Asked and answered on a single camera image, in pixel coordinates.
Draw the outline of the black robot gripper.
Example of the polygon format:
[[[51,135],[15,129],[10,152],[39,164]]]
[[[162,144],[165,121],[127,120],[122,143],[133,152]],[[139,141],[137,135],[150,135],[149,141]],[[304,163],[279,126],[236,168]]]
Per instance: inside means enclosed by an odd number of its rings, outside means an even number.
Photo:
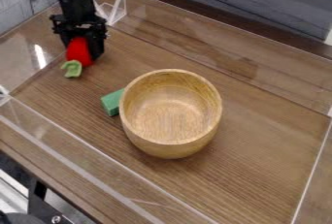
[[[81,22],[69,21],[63,15],[51,15],[54,33],[62,37],[63,45],[67,47],[75,36],[89,37],[89,49],[91,57],[97,60],[105,54],[106,20],[94,16]]]

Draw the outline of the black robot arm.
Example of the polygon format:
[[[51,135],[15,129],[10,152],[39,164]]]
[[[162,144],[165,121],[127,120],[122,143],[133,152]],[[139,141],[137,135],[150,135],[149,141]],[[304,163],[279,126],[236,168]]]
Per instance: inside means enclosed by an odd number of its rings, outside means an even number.
[[[98,15],[94,0],[59,0],[62,13],[51,15],[54,33],[66,48],[75,38],[87,44],[89,55],[97,60],[105,53],[106,19]]]

